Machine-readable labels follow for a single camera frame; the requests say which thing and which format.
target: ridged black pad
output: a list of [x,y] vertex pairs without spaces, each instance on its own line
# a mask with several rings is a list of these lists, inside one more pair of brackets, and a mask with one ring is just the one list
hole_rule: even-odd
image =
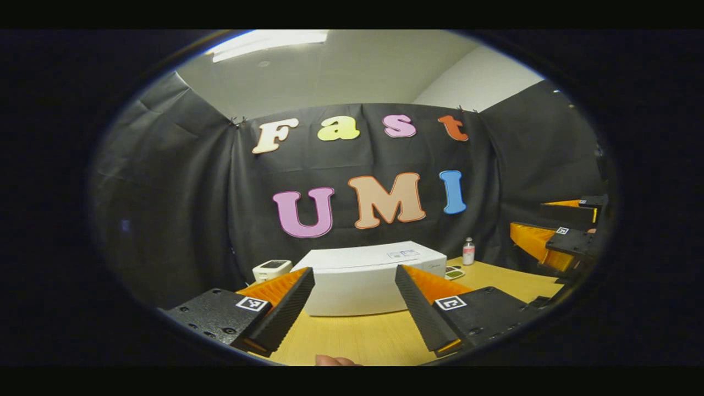
[[395,281],[429,351],[435,352],[458,339],[402,266],[396,267]]
[[[313,269],[308,268],[276,308],[252,330],[249,339],[266,348],[268,354],[265,355],[267,357],[271,352],[279,349],[281,342],[303,310],[303,306],[306,305],[313,286],[315,286]],[[264,354],[253,349],[252,352]]]

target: finger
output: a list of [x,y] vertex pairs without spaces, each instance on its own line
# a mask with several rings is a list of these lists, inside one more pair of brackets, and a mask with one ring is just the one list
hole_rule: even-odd
[[342,366],[339,361],[324,354],[315,355],[316,366]]
[[336,357],[335,360],[337,360],[340,365],[342,366],[354,366],[354,361],[351,361],[350,359],[347,359],[346,357]]

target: label sticker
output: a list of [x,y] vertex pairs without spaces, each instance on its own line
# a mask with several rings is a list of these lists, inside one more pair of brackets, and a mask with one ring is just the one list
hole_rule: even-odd
[[441,299],[436,299],[436,303],[443,309],[443,311],[449,311],[451,309],[461,308],[467,306],[467,303],[462,301],[457,296],[445,297]]
[[237,306],[240,308],[248,309],[250,311],[259,312],[262,310],[262,308],[264,308],[266,303],[267,302],[264,301],[263,299],[245,297],[240,302],[237,303]]

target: foam letter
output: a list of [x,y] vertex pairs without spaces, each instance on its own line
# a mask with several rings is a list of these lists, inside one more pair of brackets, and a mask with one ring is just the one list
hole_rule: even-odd
[[349,140],[359,136],[356,121],[352,117],[331,117],[320,124],[324,127],[318,131],[318,139],[320,140]]
[[454,140],[459,140],[460,142],[466,142],[470,139],[469,136],[460,132],[462,126],[462,121],[457,121],[453,116],[444,116],[438,118],[438,121],[445,125],[447,134],[450,135]]
[[252,149],[252,154],[262,154],[278,149],[279,144],[274,143],[274,139],[278,137],[279,141],[283,142],[289,136],[289,127],[295,128],[297,126],[297,118],[289,118],[288,120],[259,125],[259,129],[262,130],[262,133],[259,135],[257,147]]
[[391,137],[411,137],[415,135],[415,127],[411,125],[410,118],[400,114],[398,116],[384,117],[384,125],[387,128],[384,130]]
[[274,195],[274,201],[279,207],[279,221],[286,234],[297,238],[317,238],[327,234],[332,229],[332,209],[330,196],[335,193],[330,187],[314,188],[308,196],[315,200],[315,210],[318,212],[318,223],[303,225],[298,219],[296,202],[301,198],[298,191],[280,192]]
[[424,218],[425,212],[420,207],[418,197],[419,179],[417,173],[400,173],[389,194],[373,176],[351,178],[347,184],[357,191],[359,203],[359,221],[354,226],[361,230],[378,226],[381,221],[374,216],[374,208],[391,224],[396,217],[398,205],[401,205],[399,221],[409,223]]
[[460,188],[460,171],[440,172],[440,178],[445,182],[445,194],[447,196],[447,206],[443,211],[447,214],[458,214],[467,208],[462,202],[462,189]]

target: small white device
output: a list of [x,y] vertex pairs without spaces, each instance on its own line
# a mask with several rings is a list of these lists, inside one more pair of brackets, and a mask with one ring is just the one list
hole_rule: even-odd
[[269,260],[252,268],[252,273],[256,282],[262,283],[290,272],[292,267],[290,260]]

